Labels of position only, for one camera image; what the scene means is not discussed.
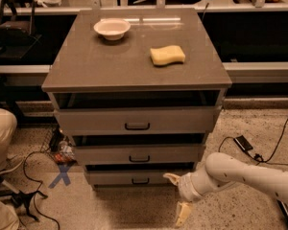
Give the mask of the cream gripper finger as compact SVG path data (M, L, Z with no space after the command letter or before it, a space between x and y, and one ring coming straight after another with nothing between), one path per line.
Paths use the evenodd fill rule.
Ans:
M168 179L173 185L178 186L180 182L180 176L173 173L165 173L164 178Z
M176 211L176 226L181 227L186 222L192 212L193 204L191 202L178 202Z

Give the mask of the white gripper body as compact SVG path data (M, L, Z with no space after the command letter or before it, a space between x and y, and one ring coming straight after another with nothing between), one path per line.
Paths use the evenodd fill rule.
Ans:
M203 198L200 189L204 186L204 177L198 172L189 172L179 180L179 193L183 201L196 202Z

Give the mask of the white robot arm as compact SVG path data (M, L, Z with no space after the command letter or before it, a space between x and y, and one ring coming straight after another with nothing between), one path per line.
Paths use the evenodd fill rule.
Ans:
M189 217L193 203L212 192L220 192L234 183L243 183L257 191L288 204L288 172L243 163L232 156L214 152L202 167L184 175L163 175L178 187L181 201L177 203L176 226Z

